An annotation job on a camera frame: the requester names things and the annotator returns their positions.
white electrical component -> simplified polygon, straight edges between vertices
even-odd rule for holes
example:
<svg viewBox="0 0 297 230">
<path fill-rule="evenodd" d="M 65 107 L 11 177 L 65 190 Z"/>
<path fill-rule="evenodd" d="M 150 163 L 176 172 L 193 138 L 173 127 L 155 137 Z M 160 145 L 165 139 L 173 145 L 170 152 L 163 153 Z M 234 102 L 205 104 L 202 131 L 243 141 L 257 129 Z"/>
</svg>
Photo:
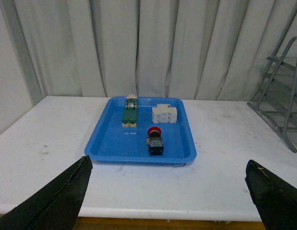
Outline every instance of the white electrical component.
<svg viewBox="0 0 297 230">
<path fill-rule="evenodd" d="M 170 104 L 157 104 L 152 109 L 153 123 L 176 123 L 177 109 Z"/>
</svg>

metal rack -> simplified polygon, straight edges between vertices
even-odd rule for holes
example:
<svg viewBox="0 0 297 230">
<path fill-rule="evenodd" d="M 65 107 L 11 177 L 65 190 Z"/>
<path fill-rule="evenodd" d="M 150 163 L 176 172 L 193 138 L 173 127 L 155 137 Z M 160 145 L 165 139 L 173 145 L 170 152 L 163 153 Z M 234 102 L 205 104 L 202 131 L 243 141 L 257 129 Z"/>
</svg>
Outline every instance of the metal rack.
<svg viewBox="0 0 297 230">
<path fill-rule="evenodd" d="M 260 117 L 265 117 L 271 123 L 271 125 L 275 128 L 275 132 L 293 152 L 297 152 L 297 149 L 289 140 L 287 132 L 297 131 L 297 110 L 293 110 L 293 107 L 297 107 L 297 61 L 296 65 L 293 66 L 284 62 L 284 59 L 295 41 L 297 41 L 297 36 L 293 37 L 289 41 L 280 58 L 268 57 L 269 63 L 266 68 L 266 72 L 264 73 L 264 76 L 268 79 L 268 82 L 263 90 L 261 90 L 260 87 L 259 92 L 262 94 L 257 104 L 254 105 L 250 102 L 247 103 L 247 105 Z M 269 74 L 269 69 L 273 63 L 275 63 L 276 66 L 273 72 Z M 286 71 L 292 77 L 291 86 L 287 86 L 275 78 L 280 68 L 282 71 Z M 275 96 L 272 96 L 272 94 L 268 91 L 271 86 L 277 90 L 277 93 L 281 93 L 283 95 L 283 97 L 286 99 L 284 102 L 281 102 L 279 99 L 275 98 Z M 259 108 L 262 105 L 263 100 L 267 101 L 274 111 L 265 111 Z M 282 122 L 277 122 L 275 116 L 281 116 L 283 118 Z"/>
</svg>

blue tray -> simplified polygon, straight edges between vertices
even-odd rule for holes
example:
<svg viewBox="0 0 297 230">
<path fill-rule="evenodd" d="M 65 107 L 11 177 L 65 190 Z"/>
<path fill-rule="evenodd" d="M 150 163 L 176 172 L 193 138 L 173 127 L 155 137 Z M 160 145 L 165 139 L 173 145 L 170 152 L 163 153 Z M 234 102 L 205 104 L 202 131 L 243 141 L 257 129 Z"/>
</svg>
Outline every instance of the blue tray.
<svg viewBox="0 0 297 230">
<path fill-rule="evenodd" d="M 196 157 L 194 141 L 183 102 L 175 98 L 138 97 L 137 127 L 122 127 L 125 97 L 111 98 L 98 121 L 85 154 L 102 162 L 180 165 Z M 170 104 L 177 108 L 177 123 L 152 122 L 152 107 Z M 161 156 L 150 156 L 147 131 L 158 126 L 162 133 L 164 151 Z"/>
</svg>

white table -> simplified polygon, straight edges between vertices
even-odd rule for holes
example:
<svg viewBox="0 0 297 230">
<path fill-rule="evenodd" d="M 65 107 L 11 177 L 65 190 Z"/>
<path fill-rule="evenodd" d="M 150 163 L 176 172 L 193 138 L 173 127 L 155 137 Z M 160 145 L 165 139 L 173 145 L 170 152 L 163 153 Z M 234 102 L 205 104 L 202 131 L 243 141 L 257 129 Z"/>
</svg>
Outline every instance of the white table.
<svg viewBox="0 0 297 230">
<path fill-rule="evenodd" d="M 0 136 L 0 214 L 84 155 L 107 101 L 49 96 Z M 244 181 L 250 159 L 297 188 L 297 153 L 246 102 L 183 103 L 196 159 L 176 168 L 94 162 L 80 216 L 261 221 Z"/>
</svg>

white curtain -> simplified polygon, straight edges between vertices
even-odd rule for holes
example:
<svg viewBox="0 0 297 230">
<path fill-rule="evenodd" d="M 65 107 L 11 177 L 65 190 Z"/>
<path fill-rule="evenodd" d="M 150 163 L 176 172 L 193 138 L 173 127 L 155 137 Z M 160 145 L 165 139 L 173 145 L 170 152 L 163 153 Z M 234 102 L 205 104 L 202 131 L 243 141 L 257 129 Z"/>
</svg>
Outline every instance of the white curtain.
<svg viewBox="0 0 297 230">
<path fill-rule="evenodd" d="M 43 96 L 250 100 L 297 35 L 297 0 L 14 3 Z"/>
</svg>

